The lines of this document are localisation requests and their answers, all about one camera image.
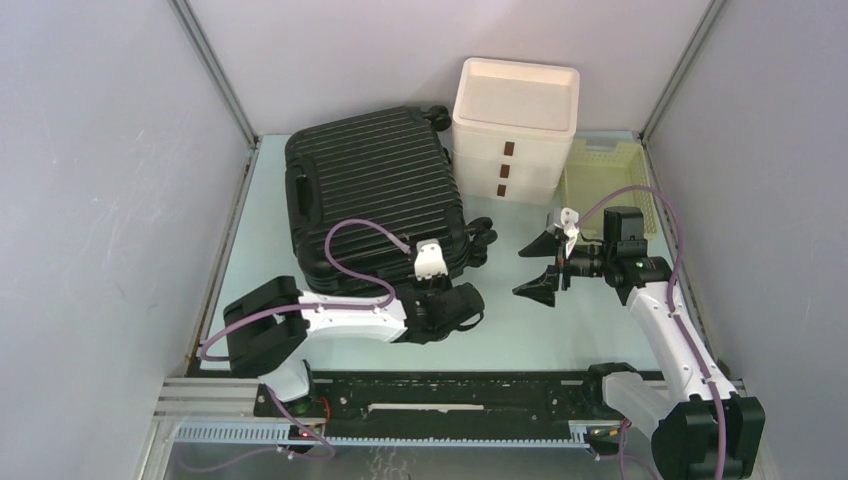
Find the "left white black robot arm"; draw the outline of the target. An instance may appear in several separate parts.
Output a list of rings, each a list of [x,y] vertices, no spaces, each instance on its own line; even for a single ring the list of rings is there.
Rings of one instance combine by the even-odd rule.
[[[380,297],[338,297],[298,289],[276,277],[224,310],[226,362],[235,378],[256,378],[292,416],[316,403],[312,372],[297,351],[310,340],[367,339],[424,345],[476,327],[484,316],[480,292],[463,283],[448,289],[402,288]]]

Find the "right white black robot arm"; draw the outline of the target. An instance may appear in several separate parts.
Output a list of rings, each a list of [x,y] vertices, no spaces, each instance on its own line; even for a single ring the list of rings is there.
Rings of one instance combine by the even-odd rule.
[[[579,244],[580,220],[570,208],[549,214],[545,230],[519,254],[554,261],[514,295],[552,307],[573,278],[603,279],[646,335],[666,384],[660,393],[627,364],[593,365],[583,408],[596,418],[616,411],[648,437],[663,479],[749,478],[765,411],[758,399],[741,395],[710,356],[672,282],[672,267],[648,254],[641,210],[605,209],[603,238],[592,244]]]

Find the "black ribbed hard-shell suitcase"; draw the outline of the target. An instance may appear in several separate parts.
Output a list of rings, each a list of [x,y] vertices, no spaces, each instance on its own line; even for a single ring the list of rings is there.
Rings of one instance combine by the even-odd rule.
[[[343,220],[368,220],[410,247],[437,239],[456,278],[480,267],[497,239],[488,217],[467,221],[439,133],[451,125],[447,107],[399,106],[309,127],[285,146],[285,191],[293,253],[309,290],[377,296],[382,287],[332,266],[329,230]]]

